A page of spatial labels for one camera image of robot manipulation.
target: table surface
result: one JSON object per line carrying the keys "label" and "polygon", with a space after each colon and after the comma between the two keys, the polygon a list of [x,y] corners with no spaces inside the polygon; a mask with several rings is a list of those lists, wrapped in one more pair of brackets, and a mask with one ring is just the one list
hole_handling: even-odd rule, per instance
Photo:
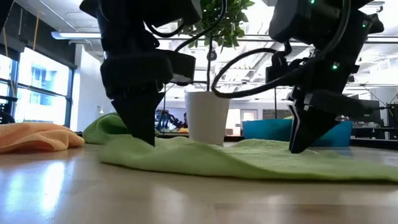
{"label": "table surface", "polygon": [[[398,223],[398,186],[196,177],[101,164],[102,146],[0,155],[0,223]],[[353,147],[398,166],[398,153]]]}

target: white wall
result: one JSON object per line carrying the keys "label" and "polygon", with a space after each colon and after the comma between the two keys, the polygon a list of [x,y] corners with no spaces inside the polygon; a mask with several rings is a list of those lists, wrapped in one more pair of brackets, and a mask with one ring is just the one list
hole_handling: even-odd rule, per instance
{"label": "white wall", "polygon": [[114,108],[105,94],[102,84],[101,62],[76,45],[75,70],[73,80],[72,114],[70,127],[74,131],[84,131],[95,119],[100,117],[98,107],[104,114],[114,112]]}

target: potted plant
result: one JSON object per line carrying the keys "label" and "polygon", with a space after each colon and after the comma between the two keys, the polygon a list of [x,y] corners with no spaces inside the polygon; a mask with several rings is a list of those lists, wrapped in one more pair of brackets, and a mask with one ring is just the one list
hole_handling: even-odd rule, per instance
{"label": "potted plant", "polygon": [[[201,0],[203,11],[202,20],[192,26],[185,27],[182,34],[197,35],[211,26],[219,17],[221,10],[220,0]],[[243,22],[248,22],[244,9],[252,6],[250,0],[227,0],[227,9],[224,19],[205,37],[205,45],[209,46],[207,55],[207,89],[203,92],[191,92],[185,95],[188,129],[190,138],[208,144],[222,145],[225,136],[226,119],[229,110],[229,99],[218,98],[210,92],[210,67],[215,60],[212,54],[213,41],[223,47],[239,46],[238,38],[244,36],[240,28]],[[198,41],[192,42],[189,47],[197,47]]]}
{"label": "potted plant", "polygon": [[[211,33],[206,35],[205,45],[210,44],[210,37],[221,47],[237,47],[239,46],[238,38],[244,36],[244,31],[240,28],[243,22],[248,22],[248,18],[243,10],[254,5],[250,0],[227,0],[227,10],[224,19],[214,28]],[[182,29],[181,34],[194,36],[207,27],[211,26],[217,20],[220,9],[220,0],[201,0],[202,19],[200,22],[192,26],[186,26]],[[198,41],[192,42],[189,47],[197,47]]]}

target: orange towel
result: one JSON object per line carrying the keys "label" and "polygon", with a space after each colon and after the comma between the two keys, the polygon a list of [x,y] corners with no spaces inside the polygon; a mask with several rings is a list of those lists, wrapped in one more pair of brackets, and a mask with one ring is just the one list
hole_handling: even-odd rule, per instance
{"label": "orange towel", "polygon": [[0,125],[0,153],[11,151],[60,151],[84,144],[70,129],[51,123]]}

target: white flower pot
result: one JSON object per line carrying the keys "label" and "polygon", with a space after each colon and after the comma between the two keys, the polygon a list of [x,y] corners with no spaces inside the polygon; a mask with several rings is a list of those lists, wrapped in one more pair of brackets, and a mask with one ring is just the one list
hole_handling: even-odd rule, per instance
{"label": "white flower pot", "polygon": [[223,145],[229,99],[213,92],[185,94],[190,139],[207,144]]}

